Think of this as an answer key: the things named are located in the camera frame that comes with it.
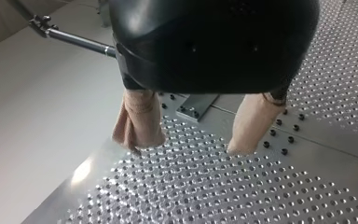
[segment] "bolt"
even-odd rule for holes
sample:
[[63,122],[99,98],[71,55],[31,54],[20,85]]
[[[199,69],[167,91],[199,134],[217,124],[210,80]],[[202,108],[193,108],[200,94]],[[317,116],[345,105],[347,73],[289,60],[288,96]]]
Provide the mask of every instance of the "bolt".
[[44,16],[42,18],[43,21],[51,21],[51,17],[50,16]]
[[295,138],[292,137],[292,136],[289,136],[289,137],[287,138],[287,141],[288,141],[289,143],[294,143],[294,142],[295,142]]
[[283,149],[281,150],[281,153],[283,154],[283,156],[286,156],[287,153],[288,153],[288,151],[287,151],[286,148],[283,148]]
[[271,136],[275,136],[276,132],[275,132],[275,130],[269,130],[269,134],[270,134]]
[[269,142],[265,141],[265,142],[263,143],[263,147],[269,148]]

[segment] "metal plate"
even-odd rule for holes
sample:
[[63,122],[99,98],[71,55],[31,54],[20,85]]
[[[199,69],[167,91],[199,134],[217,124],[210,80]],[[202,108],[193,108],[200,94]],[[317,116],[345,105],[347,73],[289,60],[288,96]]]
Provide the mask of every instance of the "metal plate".
[[[235,114],[243,97],[240,95],[222,95],[214,103],[215,108],[222,109],[228,113]],[[315,122],[315,118],[305,115],[304,120],[300,120],[300,113],[296,108],[288,108],[287,115],[280,115],[277,119],[282,120],[281,125],[274,123],[274,128],[283,132],[298,136],[318,145],[329,147],[344,153],[358,157],[358,134],[349,129],[341,129],[334,123]],[[299,131],[295,131],[294,126],[299,125]]]
[[[287,135],[277,130],[265,139],[269,148],[229,157],[222,138],[178,119],[165,118],[163,125],[169,141],[141,159],[120,161],[83,196],[67,223],[358,222],[357,192],[287,163],[317,155],[322,148],[310,142],[297,139],[289,146]],[[289,148],[288,158],[281,147]]]
[[217,96],[217,94],[191,94],[179,106],[176,113],[185,119],[199,121]]
[[358,132],[358,2],[323,29],[292,83],[289,102],[311,117]]

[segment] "aluminum floor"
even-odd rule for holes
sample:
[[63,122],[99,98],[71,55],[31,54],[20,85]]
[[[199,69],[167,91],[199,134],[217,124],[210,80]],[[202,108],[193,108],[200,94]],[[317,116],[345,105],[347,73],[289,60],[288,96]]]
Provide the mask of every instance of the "aluminum floor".
[[23,223],[358,223],[358,0],[321,6],[291,108],[256,154],[225,152],[243,96],[196,124],[164,94],[164,146],[116,164],[96,151]]

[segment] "screw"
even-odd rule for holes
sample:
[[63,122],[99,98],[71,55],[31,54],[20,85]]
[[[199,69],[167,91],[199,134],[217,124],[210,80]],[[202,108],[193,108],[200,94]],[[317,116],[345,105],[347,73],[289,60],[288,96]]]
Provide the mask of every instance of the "screw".
[[263,143],[263,147],[269,148],[269,142],[265,141],[265,142]]
[[286,156],[287,153],[288,153],[288,151],[287,151],[286,148],[283,148],[283,149],[281,150],[281,153],[283,154],[283,156]]
[[270,134],[271,136],[275,136],[276,132],[275,132],[275,130],[269,130],[269,134]]
[[288,141],[289,143],[294,143],[294,142],[295,142],[295,138],[292,137],[292,136],[289,136],[289,137],[287,138],[287,141]]

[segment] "gray wall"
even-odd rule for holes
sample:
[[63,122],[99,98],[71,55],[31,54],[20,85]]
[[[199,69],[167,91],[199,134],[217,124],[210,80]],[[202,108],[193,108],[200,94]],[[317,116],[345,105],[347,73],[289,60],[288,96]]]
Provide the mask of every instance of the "gray wall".
[[[79,5],[88,2],[97,4],[59,8],[54,23],[112,44],[95,7]],[[111,134],[122,93],[113,59],[30,28],[0,42],[0,224],[21,223],[91,152],[119,151]]]
[[[56,0],[21,0],[29,9],[48,15],[64,3]],[[0,42],[26,26],[26,21],[17,13],[7,0],[0,0]]]

